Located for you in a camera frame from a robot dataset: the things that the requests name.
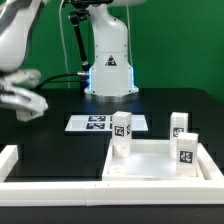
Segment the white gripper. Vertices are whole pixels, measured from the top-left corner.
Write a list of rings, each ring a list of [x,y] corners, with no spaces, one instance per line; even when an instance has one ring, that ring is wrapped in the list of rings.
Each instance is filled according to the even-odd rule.
[[[38,70],[18,70],[0,77],[0,107],[22,110],[25,112],[43,113],[48,109],[44,97],[16,84],[35,86],[41,74]]]

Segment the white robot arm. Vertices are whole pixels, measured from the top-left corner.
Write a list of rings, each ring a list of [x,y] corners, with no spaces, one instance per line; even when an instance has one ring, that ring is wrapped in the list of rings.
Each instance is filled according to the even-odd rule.
[[[12,109],[19,120],[28,121],[48,109],[45,98],[20,88],[20,83],[35,85],[40,73],[22,70],[28,44],[42,9],[50,0],[6,0],[0,5],[0,107]],[[104,102],[121,101],[135,94],[133,68],[128,62],[128,29],[111,16],[109,7],[133,6],[146,0],[61,0],[75,11],[69,15],[74,27],[87,18],[94,35],[95,61],[82,60],[88,98]]]

